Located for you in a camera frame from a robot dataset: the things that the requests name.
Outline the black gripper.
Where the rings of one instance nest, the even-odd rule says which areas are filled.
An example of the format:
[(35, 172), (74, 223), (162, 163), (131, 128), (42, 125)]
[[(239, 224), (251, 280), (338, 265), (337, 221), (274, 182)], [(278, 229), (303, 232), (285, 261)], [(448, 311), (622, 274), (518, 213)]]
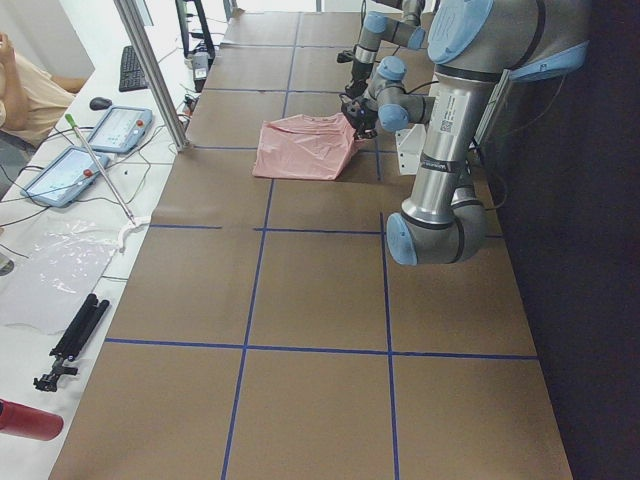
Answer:
[(345, 87), (345, 93), (349, 98), (354, 99), (365, 92), (373, 66), (373, 63), (360, 62), (359, 60), (352, 61), (351, 81)]
[(375, 111), (357, 110), (355, 113), (354, 138), (356, 140), (374, 139), (378, 132), (376, 123), (378, 117)]

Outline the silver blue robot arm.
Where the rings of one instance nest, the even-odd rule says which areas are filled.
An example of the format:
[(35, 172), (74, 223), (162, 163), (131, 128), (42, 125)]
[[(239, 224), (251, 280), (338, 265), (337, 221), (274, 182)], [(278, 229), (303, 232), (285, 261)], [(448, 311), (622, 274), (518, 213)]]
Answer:
[[(467, 152), (495, 85), (578, 69), (588, 47), (587, 1), (440, 1), (428, 27), (421, 1), (398, 1), (400, 19), (371, 11), (354, 46), (352, 78), (342, 110), (360, 138), (377, 128), (396, 132), (422, 124), (426, 137), (411, 195), (387, 221), (386, 239), (402, 265), (447, 264), (472, 257), (486, 234), (486, 214), (466, 166)], [(406, 65), (380, 57), (382, 42), (425, 49), (436, 93), (420, 97), (404, 85)]]
[(362, 95), (366, 90), (383, 41), (418, 50), (426, 36), (421, 26), (425, 1), (379, 1), (379, 4), (401, 10), (401, 19), (396, 20), (377, 11), (368, 11), (362, 17), (358, 41), (351, 50), (344, 50), (337, 57), (338, 63), (352, 63), (351, 80), (345, 87), (345, 94), (350, 99)]

